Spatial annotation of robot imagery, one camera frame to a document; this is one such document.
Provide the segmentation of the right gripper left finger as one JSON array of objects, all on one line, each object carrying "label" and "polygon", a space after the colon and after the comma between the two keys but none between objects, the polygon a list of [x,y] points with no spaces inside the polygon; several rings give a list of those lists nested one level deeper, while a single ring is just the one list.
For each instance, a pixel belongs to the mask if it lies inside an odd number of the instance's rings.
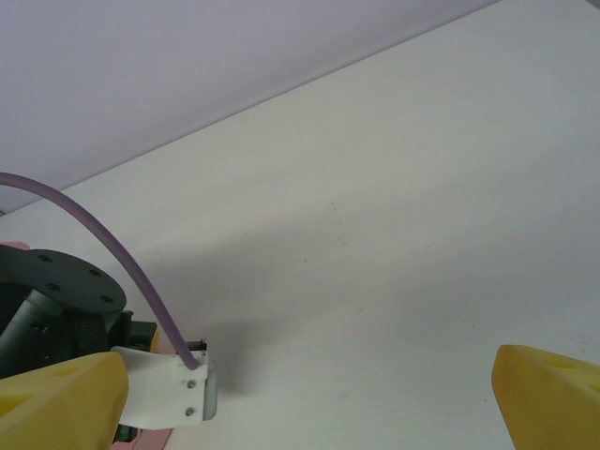
[{"label": "right gripper left finger", "polygon": [[128,398],[121,355],[101,352],[1,381],[5,450],[109,449]]}]

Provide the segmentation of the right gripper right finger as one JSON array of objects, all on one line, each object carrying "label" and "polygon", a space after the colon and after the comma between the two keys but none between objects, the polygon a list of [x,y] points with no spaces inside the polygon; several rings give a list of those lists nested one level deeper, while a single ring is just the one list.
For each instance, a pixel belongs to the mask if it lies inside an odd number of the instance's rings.
[{"label": "right gripper right finger", "polygon": [[517,450],[599,448],[599,366],[502,345],[491,385]]}]

